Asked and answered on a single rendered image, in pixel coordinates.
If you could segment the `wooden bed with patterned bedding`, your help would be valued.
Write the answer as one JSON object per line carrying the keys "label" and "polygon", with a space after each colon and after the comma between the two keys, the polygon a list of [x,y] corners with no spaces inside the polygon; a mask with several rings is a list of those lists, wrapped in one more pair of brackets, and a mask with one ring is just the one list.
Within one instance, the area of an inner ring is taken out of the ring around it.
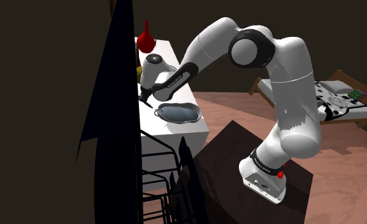
{"label": "wooden bed with patterned bedding", "polygon": [[338,69],[326,81],[315,82],[321,124],[354,122],[367,125],[367,86]]}

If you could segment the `dark robot stand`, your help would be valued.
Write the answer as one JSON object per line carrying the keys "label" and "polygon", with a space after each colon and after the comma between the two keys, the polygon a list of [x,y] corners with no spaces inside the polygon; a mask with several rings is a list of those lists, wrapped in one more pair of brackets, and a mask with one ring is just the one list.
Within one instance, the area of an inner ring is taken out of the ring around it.
{"label": "dark robot stand", "polygon": [[239,162],[261,139],[231,121],[183,169],[169,203],[174,224],[305,224],[313,175],[290,160],[279,204],[247,188]]}

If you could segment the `red vase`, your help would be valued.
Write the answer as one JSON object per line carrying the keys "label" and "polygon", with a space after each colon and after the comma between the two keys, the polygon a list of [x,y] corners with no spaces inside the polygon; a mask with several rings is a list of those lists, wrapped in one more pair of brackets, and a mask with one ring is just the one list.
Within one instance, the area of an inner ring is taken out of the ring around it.
{"label": "red vase", "polygon": [[149,33],[149,21],[145,21],[145,29],[136,41],[138,50],[143,53],[151,53],[156,45],[156,40]]}

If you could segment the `white table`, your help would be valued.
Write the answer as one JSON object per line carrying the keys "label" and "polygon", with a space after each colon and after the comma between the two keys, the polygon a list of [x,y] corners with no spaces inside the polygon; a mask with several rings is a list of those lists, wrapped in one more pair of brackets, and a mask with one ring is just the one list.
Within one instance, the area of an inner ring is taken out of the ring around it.
{"label": "white table", "polygon": [[[152,53],[161,55],[165,62],[171,66],[177,67],[179,64],[169,41],[157,39],[156,46]],[[154,113],[155,109],[164,102],[155,100],[152,95],[148,98],[147,102],[153,107],[153,109],[139,101],[141,130],[172,147],[176,151],[178,159],[180,158],[178,153],[180,140],[184,137],[187,146],[191,150],[192,156],[196,156],[202,149],[206,138],[209,135],[209,129],[204,118],[201,117],[196,123],[169,123],[160,119],[158,116],[155,116]],[[198,105],[189,84],[184,85],[181,89],[175,92],[172,100],[166,101],[166,103],[186,102]],[[141,134],[141,147],[143,155],[149,153],[171,152],[169,148],[161,145],[144,134]],[[176,168],[175,164],[173,154],[152,155],[142,158],[142,169],[146,171],[168,170]],[[158,179],[161,178],[149,174],[143,176],[143,182],[156,181]],[[143,185],[144,192],[158,190],[161,188],[166,188],[165,182]]]}

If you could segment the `black frame chair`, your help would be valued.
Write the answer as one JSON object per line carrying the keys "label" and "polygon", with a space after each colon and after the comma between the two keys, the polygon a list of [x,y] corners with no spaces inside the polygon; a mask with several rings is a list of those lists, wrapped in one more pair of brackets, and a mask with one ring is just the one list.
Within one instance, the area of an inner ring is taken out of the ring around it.
{"label": "black frame chair", "polygon": [[145,224],[145,202],[159,200],[164,224],[210,224],[189,142],[178,149],[152,137],[176,158],[175,170],[188,171],[189,184],[161,178],[167,193],[143,196],[143,143],[134,88],[132,0],[118,0],[97,72],[81,141],[97,139],[94,165],[94,224]]}

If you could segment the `grey-blue oval tray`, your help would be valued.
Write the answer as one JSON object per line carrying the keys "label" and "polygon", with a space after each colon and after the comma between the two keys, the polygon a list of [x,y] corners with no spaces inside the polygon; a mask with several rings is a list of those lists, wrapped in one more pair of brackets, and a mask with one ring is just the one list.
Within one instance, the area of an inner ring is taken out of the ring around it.
{"label": "grey-blue oval tray", "polygon": [[160,119],[176,124],[196,123],[203,116],[199,106],[186,103],[162,103],[154,111]]}

